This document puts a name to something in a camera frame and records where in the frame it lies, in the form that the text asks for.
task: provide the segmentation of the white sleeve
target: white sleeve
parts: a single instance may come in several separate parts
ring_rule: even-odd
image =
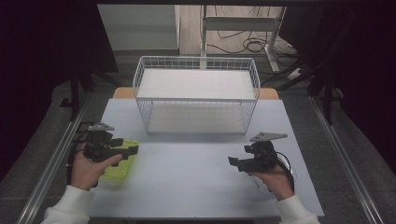
[[[318,217],[306,210],[298,195],[276,203],[280,224],[319,224]]]
[[[92,192],[67,186],[61,200],[55,206],[47,209],[42,224],[88,223],[90,220],[88,209],[92,198]]]

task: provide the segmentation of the wire basket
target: wire basket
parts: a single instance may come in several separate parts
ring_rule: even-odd
[[[134,75],[148,133],[245,134],[259,94],[247,58],[142,57]]]

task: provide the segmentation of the human hand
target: human hand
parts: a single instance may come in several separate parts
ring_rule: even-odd
[[[267,173],[251,172],[248,174],[257,176],[262,180],[262,183],[275,194],[278,201],[285,200],[294,195],[290,181],[285,171],[283,171],[279,165],[277,165],[274,170]]]
[[[78,151],[73,162],[70,185],[78,189],[90,190],[98,182],[99,177],[105,173],[108,166],[121,160],[122,155],[120,154],[101,162],[89,161],[84,157],[83,150]]]

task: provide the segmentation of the green tray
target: green tray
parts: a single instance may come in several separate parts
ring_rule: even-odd
[[[124,148],[128,147],[136,147],[139,146],[139,143],[134,140],[124,139],[123,144],[120,147],[115,148]],[[103,179],[111,179],[111,180],[125,180],[129,172],[131,171],[132,163],[134,161],[134,155],[129,156],[128,160],[122,160],[119,162],[119,166],[112,167],[109,166],[105,169],[105,173],[101,176]]]

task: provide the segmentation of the finger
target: finger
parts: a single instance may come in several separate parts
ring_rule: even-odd
[[[110,165],[112,165],[112,164],[115,164],[115,163],[119,162],[120,160],[122,160],[122,154],[119,154],[119,155],[110,157],[110,158],[108,158],[108,159],[105,160],[105,161],[99,162],[98,165],[99,165],[102,169],[105,170],[105,169],[107,168],[107,166],[110,166]]]

